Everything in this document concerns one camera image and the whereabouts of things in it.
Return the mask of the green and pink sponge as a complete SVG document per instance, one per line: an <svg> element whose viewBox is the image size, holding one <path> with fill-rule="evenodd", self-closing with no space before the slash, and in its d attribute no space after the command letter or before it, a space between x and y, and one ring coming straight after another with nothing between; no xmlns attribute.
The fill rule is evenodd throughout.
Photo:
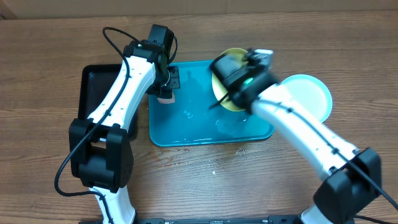
<svg viewBox="0 0 398 224"><path fill-rule="evenodd" d="M158 98L157 100L161 104L165 104L165 105L172 104L172 103L175 103L175 95L174 95L174 93L172 93L170 98Z"/></svg>

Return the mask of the yellow-green plate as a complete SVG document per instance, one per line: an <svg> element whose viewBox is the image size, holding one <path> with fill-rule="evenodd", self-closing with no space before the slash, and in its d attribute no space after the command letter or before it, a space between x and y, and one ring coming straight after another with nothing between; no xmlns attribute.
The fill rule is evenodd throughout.
<svg viewBox="0 0 398 224"><path fill-rule="evenodd" d="M230 48L225 50L223 54L228 54L232 55L236 60L242 60L243 56L247 53L247 50L241 49L241 48ZM228 91L227 89L223 86L221 81L218 79L218 77L212 73L211 77L211 85L213 89L213 93L215 95L215 98L217 101L221 101L218 106L222 106L227 110L233 111L233 112L240 112L244 111L244 109L236 106L228 96Z"/></svg>

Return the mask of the light blue plate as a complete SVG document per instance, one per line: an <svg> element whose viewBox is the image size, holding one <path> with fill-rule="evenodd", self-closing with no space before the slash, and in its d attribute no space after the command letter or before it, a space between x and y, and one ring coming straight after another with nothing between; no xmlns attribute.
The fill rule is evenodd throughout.
<svg viewBox="0 0 398 224"><path fill-rule="evenodd" d="M292 75L282 81L290 94L321 123L331 114L333 99L328 87L307 74Z"/></svg>

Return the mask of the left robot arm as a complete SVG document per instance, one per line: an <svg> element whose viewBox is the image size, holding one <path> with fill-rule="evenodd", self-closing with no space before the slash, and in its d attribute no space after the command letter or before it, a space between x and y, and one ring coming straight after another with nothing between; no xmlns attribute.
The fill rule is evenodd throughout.
<svg viewBox="0 0 398 224"><path fill-rule="evenodd" d="M159 40L131 42L121 51L118 75L101 103L69 129L70 154L64 163L94 195L103 223L134 223L127 183L134 158L129 128L144 94L171 98L175 88L169 69L175 53Z"/></svg>

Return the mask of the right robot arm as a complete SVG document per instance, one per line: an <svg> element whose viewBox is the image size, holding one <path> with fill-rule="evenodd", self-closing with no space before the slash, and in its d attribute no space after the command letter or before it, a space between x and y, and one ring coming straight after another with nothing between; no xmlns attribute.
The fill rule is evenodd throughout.
<svg viewBox="0 0 398 224"><path fill-rule="evenodd" d="M353 223L382 193L381 159L370 147L360 151L308 112L271 73L270 50L234 57L239 76L233 103L273 125L322 181L300 223Z"/></svg>

